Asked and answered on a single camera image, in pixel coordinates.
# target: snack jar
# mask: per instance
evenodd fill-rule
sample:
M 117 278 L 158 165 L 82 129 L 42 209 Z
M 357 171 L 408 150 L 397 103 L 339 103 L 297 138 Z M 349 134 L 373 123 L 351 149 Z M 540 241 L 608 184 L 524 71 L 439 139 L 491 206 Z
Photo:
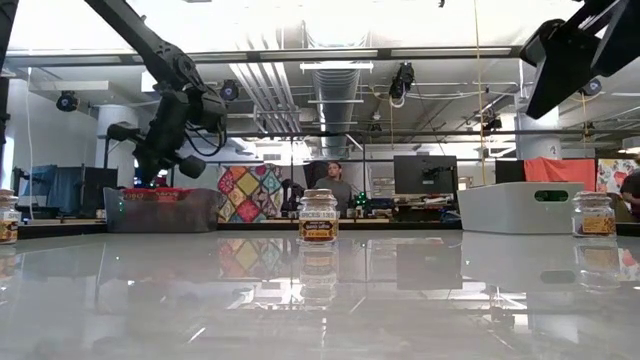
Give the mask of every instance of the snack jar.
M 20 212 L 15 209 L 17 202 L 18 197 L 13 195 L 13 190 L 0 190 L 0 245 L 18 241 Z
M 329 189 L 305 190 L 300 200 L 300 238 L 307 242 L 326 243 L 338 237 L 338 201 Z
M 605 193 L 582 191 L 573 198 L 573 236 L 615 238 L 616 216 Z

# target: gray shirt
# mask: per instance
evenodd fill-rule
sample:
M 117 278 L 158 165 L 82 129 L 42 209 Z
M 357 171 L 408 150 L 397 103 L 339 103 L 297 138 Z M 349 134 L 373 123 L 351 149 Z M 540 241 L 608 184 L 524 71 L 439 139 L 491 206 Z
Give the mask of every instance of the gray shirt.
M 333 193 L 333 196 L 338 200 L 338 206 L 336 210 L 340 211 L 340 214 L 345 216 L 347 214 L 347 208 L 349 207 L 349 200 L 351 199 L 351 186 L 342 180 L 333 180 L 330 177 L 325 177 L 316 182 L 315 189 L 329 189 Z

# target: ceiling duct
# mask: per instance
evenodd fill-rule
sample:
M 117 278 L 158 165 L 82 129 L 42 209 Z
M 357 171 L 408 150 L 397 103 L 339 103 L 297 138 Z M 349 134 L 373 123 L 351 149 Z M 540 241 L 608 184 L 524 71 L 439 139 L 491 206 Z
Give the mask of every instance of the ceiling duct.
M 364 47 L 368 32 L 345 42 L 328 42 L 316 37 L 314 28 L 307 27 L 307 40 L 310 48 Z M 360 80 L 357 69 L 320 69 L 313 72 L 313 84 L 318 104 L 318 116 L 321 129 L 331 132 L 348 131 L 353 114 L 353 103 L 333 103 L 332 100 L 354 100 Z M 347 139 L 341 136 L 322 138 L 322 152 L 327 157 L 346 156 Z

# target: gray storage bin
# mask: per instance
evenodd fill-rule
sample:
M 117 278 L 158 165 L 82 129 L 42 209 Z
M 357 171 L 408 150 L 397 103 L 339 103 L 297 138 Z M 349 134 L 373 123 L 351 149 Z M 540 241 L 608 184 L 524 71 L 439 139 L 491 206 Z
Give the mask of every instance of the gray storage bin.
M 194 189 L 176 201 L 125 200 L 124 190 L 104 189 L 109 232 L 199 233 L 218 225 L 222 194 Z

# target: colorful quilt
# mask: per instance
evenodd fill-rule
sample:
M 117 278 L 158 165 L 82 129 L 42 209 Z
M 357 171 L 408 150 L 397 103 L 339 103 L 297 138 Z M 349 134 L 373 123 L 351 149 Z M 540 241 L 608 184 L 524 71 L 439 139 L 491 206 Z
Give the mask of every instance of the colorful quilt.
M 281 183 L 279 166 L 226 167 L 218 180 L 218 190 L 226 196 L 218 221 L 252 223 L 277 216 L 282 206 Z
M 638 165 L 634 160 L 598 160 L 598 179 L 596 191 L 620 193 L 622 182 Z

